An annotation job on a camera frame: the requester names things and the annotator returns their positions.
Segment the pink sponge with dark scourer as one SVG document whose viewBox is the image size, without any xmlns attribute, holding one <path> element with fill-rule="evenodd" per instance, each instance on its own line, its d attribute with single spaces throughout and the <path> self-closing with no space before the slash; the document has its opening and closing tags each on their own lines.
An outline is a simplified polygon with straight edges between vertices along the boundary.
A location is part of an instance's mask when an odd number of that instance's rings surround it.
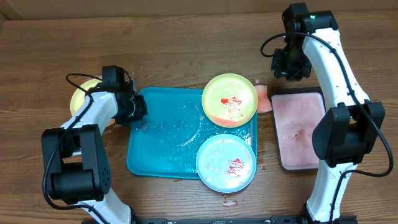
<svg viewBox="0 0 398 224">
<path fill-rule="evenodd" d="M 268 113 L 272 111 L 272 105 L 267 95 L 267 87 L 265 85 L 256 85 L 255 90 L 258 98 L 257 112 Z"/>
</svg>

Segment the yellow plate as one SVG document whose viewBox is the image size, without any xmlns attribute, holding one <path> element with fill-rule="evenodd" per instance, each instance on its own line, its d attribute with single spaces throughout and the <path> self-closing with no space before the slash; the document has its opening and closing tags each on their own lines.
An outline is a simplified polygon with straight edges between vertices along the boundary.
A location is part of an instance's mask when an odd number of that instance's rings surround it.
<svg viewBox="0 0 398 224">
<path fill-rule="evenodd" d="M 74 125 L 74 128 L 80 128 L 87 124 L 97 124 L 100 131 L 110 124 L 114 123 L 113 117 L 118 112 L 118 106 L 114 93 L 107 91 L 94 92 L 91 94 L 93 103 L 83 117 Z M 83 91 L 77 89 L 72 95 L 70 101 L 70 111 L 73 122 L 75 118 L 88 106 L 90 97 L 86 96 Z"/>
</svg>

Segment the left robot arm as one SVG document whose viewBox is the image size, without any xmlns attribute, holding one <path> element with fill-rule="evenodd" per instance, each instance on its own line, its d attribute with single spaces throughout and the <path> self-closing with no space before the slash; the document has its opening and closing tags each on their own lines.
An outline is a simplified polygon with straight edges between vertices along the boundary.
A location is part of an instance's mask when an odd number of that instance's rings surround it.
<svg viewBox="0 0 398 224">
<path fill-rule="evenodd" d="M 70 120 L 42 133 L 44 199 L 56 210 L 83 209 L 96 223 L 137 223 L 111 188 L 102 134 L 111 120 L 130 126 L 142 119 L 147 106 L 125 69 L 104 66 L 98 81 L 83 92 L 84 103 Z"/>
</svg>

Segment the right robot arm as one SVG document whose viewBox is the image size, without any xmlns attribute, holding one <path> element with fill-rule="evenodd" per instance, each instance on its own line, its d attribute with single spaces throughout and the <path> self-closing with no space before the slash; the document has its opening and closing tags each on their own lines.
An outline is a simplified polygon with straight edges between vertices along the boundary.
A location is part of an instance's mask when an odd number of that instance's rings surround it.
<svg viewBox="0 0 398 224">
<path fill-rule="evenodd" d="M 341 46 L 337 21 L 331 11 L 310 12 L 304 2 L 290 4 L 282 13 L 286 46 L 271 54 L 276 78 L 299 81 L 314 70 L 323 94 L 326 113 L 312 133 L 319 158 L 315 185 L 297 219 L 299 223 L 357 223 L 341 217 L 340 205 L 352 174 L 369 154 L 376 139 L 386 148 L 389 167 L 391 149 L 380 127 L 385 109 L 371 102 L 358 84 Z"/>
</svg>

